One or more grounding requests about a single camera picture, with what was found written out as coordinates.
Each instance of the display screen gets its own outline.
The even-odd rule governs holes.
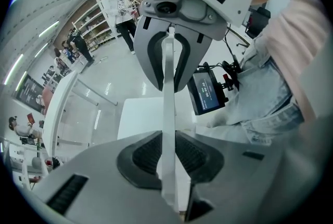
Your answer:
[[[198,90],[202,109],[208,110],[218,107],[220,104],[208,72],[195,73],[193,79]]]

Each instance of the red object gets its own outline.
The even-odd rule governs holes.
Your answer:
[[[224,81],[228,82],[230,79],[227,74],[223,74]]]
[[[27,117],[28,117],[28,122],[30,122],[31,124],[35,123],[35,119],[33,118],[32,113],[29,113]]]

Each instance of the shelving unit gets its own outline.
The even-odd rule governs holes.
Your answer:
[[[86,40],[90,51],[96,50],[101,44],[113,38],[118,40],[120,35],[108,22],[101,0],[96,0],[96,4],[72,24],[82,32],[81,36]]]

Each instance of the pink shirt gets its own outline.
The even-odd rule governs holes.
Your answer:
[[[290,0],[262,32],[267,50],[284,76],[305,121],[315,119],[315,114],[300,85],[300,75],[323,47],[329,31],[330,24],[320,0]]]

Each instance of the jeans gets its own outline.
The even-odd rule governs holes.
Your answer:
[[[75,62],[72,55],[68,55],[67,58],[69,59],[69,61],[71,62],[71,64],[73,64]]]
[[[81,52],[81,54],[87,59],[88,62],[93,62],[94,59],[92,58],[92,56],[90,55],[90,52],[88,50],[87,46],[82,46],[79,49],[79,52]]]
[[[297,128],[303,116],[292,93],[270,57],[261,35],[244,53],[239,91],[217,111],[210,128],[197,126],[197,133],[217,139],[269,146],[272,140]]]
[[[119,23],[116,25],[116,28],[119,30],[127,45],[129,46],[130,51],[134,51],[133,40],[131,39],[131,35],[135,36],[136,25],[133,20],[126,21],[123,23]]]

